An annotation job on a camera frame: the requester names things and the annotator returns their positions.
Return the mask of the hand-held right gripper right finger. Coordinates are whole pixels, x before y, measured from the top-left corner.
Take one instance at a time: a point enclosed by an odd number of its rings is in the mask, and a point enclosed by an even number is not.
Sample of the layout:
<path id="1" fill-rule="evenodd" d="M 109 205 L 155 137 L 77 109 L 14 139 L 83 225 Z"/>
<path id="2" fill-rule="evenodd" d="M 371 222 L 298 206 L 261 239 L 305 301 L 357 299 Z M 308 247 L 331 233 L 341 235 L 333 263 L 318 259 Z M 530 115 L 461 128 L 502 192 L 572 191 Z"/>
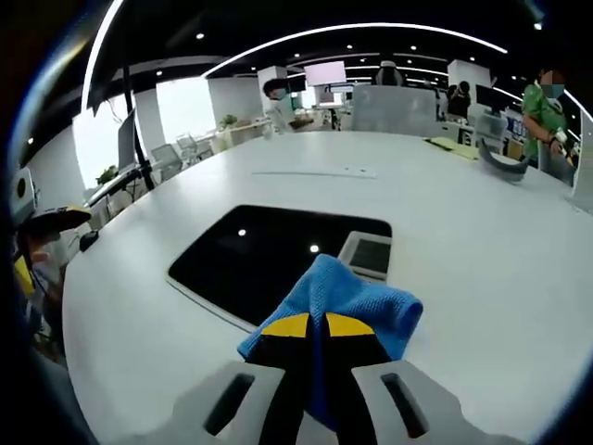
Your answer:
<path id="1" fill-rule="evenodd" d="M 405 361 L 392 361 L 364 322 L 327 313 L 324 383 L 340 444 L 512 444 L 463 415 L 460 401 Z"/>

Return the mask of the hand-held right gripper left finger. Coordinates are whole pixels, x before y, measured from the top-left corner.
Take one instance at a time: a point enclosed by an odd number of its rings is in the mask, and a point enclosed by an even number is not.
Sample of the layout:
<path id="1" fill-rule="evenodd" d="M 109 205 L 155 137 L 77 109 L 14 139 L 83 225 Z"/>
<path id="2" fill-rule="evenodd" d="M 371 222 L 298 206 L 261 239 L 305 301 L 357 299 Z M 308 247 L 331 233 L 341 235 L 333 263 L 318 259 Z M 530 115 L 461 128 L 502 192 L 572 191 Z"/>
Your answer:
<path id="1" fill-rule="evenodd" d="M 280 318 L 231 362 L 184 395 L 175 444 L 294 444 L 310 394 L 310 315 Z"/>

